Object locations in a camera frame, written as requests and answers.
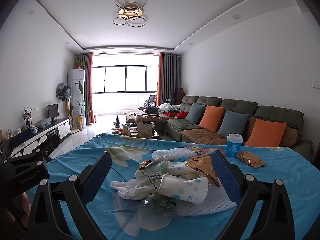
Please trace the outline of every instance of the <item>light switch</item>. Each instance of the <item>light switch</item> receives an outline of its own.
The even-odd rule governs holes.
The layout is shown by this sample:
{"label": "light switch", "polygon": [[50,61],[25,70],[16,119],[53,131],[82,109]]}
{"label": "light switch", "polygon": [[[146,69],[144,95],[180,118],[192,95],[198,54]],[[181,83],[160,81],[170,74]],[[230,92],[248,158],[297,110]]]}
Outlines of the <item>light switch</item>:
{"label": "light switch", "polygon": [[319,88],[319,89],[320,89],[320,81],[318,81],[318,80],[313,80],[313,81],[312,81],[312,87],[314,87],[314,88]]}

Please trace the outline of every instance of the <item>green sofa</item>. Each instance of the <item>green sofa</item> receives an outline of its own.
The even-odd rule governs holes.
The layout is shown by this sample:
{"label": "green sofa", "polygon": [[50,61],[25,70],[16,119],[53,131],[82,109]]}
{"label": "green sofa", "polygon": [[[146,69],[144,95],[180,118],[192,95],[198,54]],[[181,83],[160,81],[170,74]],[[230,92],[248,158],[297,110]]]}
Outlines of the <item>green sofa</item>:
{"label": "green sofa", "polygon": [[[206,106],[223,106],[225,110],[248,114],[250,121],[253,121],[254,118],[259,118],[265,121],[286,122],[288,130],[293,131],[293,129],[295,129],[295,133],[298,134],[298,136],[293,144],[286,145],[286,143],[283,142],[281,146],[290,147],[310,162],[313,162],[312,142],[310,140],[301,140],[304,115],[302,112],[275,106],[258,106],[258,103],[250,101],[227,98],[222,101],[222,98],[196,96],[185,96],[180,105],[181,110],[188,112],[193,102]],[[251,134],[251,132],[248,131],[249,120],[242,134],[244,138],[243,144]],[[216,133],[212,133],[207,129],[203,129],[198,123],[194,125],[186,119],[169,119],[165,124],[165,129],[177,141],[199,144],[226,144],[225,138]]]}

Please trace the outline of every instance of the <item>red box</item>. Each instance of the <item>red box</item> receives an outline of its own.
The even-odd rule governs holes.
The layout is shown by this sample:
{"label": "red box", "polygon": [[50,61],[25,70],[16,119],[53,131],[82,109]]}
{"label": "red box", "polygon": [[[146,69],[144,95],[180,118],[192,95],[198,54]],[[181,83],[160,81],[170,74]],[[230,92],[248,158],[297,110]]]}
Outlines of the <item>red box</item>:
{"label": "red box", "polygon": [[179,113],[168,113],[168,112],[163,112],[165,115],[169,116],[169,117],[173,117],[176,116]]}

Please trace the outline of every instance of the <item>black chair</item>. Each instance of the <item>black chair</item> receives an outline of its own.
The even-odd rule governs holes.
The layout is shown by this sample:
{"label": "black chair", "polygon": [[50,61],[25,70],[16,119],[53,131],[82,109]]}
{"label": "black chair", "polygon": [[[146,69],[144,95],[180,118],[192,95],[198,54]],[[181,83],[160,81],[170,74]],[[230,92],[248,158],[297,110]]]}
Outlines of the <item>black chair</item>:
{"label": "black chair", "polygon": [[149,99],[144,102],[144,107],[139,107],[138,109],[143,111],[147,109],[147,106],[154,106],[155,105],[156,95],[149,96]]}

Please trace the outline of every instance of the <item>blue tablecloth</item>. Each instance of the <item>blue tablecloth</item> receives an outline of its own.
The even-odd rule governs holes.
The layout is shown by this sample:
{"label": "blue tablecloth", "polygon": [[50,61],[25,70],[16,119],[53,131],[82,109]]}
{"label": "blue tablecloth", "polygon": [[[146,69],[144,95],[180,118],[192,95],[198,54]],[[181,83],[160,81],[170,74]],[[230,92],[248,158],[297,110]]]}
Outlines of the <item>blue tablecloth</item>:
{"label": "blue tablecloth", "polygon": [[[94,164],[105,151],[111,151],[112,168],[93,202],[87,209],[102,232],[109,240],[150,240],[150,239],[210,239],[213,240],[231,217],[234,208],[204,216],[157,217],[145,212],[132,200],[118,197],[110,188],[111,181],[128,181],[134,178],[138,165],[151,160],[154,150],[167,150],[194,145],[183,142],[149,140],[105,134],[94,137],[85,144],[59,156],[48,163],[50,182],[66,180],[72,174],[80,174],[87,165]],[[244,174],[256,179],[273,182],[280,178],[289,195],[295,226],[295,239],[302,239],[320,213],[320,172],[301,155],[287,147],[254,148],[241,147],[266,162],[267,165],[254,169],[238,159],[227,160],[238,165]],[[33,200],[36,187],[27,192]],[[241,239],[249,237],[258,217],[261,201],[257,203],[252,219]],[[73,223],[67,205],[61,203],[72,235],[81,239]]]}

